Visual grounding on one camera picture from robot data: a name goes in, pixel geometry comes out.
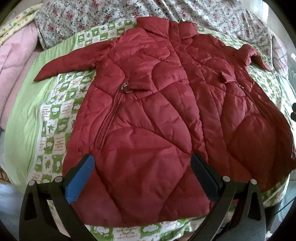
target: jacket's right sleeve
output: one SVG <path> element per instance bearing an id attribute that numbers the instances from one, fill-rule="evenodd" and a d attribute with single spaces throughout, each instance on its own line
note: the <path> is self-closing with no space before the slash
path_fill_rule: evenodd
<path id="1" fill-rule="evenodd" d="M 67 73 L 73 70 L 94 69 L 96 62 L 102 58 L 116 45 L 118 38 L 94 43 L 84 48 L 74 50 L 73 52 L 56 58 L 40 70 L 34 81 L 38 82 L 61 73 Z"/>

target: blue pad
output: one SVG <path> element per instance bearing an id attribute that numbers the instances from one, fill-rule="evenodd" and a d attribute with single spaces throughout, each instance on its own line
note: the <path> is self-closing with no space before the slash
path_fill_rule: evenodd
<path id="1" fill-rule="evenodd" d="M 85 162 L 82 164 L 79 171 L 75 174 L 72 180 L 66 187 L 65 198 L 68 204 L 77 201 L 82 189 L 84 188 L 87 180 L 89 179 L 94 169 L 94 157 L 89 155 Z"/>

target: yellow patterned cloth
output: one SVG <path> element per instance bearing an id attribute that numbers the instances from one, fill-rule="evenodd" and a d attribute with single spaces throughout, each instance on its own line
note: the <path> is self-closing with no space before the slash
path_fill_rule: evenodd
<path id="1" fill-rule="evenodd" d="M 37 4 L 27 8 L 14 19 L 0 27 L 0 46 L 4 44 L 12 35 L 18 32 L 21 28 L 29 24 L 35 18 L 38 9 L 43 5 Z"/>

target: metal zipper pull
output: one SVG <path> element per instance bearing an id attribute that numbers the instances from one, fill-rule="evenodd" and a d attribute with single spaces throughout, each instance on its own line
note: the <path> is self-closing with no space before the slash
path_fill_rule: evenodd
<path id="1" fill-rule="evenodd" d="M 120 88 L 120 90 L 123 90 L 123 88 L 124 87 L 127 87 L 128 86 L 128 82 L 125 82 L 122 86 L 121 86 L 121 88 Z"/>
<path id="2" fill-rule="evenodd" d="M 236 84 L 237 84 L 240 88 L 244 89 L 244 87 L 243 87 L 242 85 L 240 85 L 238 82 L 236 82 Z"/>

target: red puffer jacket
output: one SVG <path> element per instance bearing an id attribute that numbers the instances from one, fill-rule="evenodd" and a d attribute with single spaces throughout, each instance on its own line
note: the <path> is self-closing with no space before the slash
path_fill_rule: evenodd
<path id="1" fill-rule="evenodd" d="M 137 19 L 113 41 L 49 62 L 40 81 L 96 68 L 67 144 L 63 174 L 84 154 L 91 174 L 72 205 L 85 224 L 127 227 L 206 215 L 210 202 L 190 168 L 200 153 L 221 175 L 254 178 L 262 191 L 296 168 L 284 116 L 248 75 L 239 50 L 191 22 Z"/>

